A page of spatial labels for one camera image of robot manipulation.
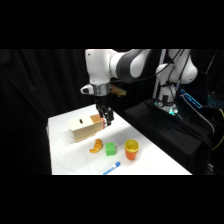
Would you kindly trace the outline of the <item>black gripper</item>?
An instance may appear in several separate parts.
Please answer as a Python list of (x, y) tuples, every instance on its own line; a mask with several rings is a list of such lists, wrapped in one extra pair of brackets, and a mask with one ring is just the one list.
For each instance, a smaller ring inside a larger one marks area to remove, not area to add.
[(112, 114), (112, 109), (111, 109), (111, 97), (110, 97), (110, 95), (96, 96), (95, 97), (95, 102), (96, 102), (96, 109), (99, 112), (99, 117), (103, 121), (106, 121), (106, 118), (104, 116), (109, 116), (108, 119), (107, 119), (107, 125), (110, 126), (112, 124), (112, 121), (114, 120), (114, 116), (111, 115)]

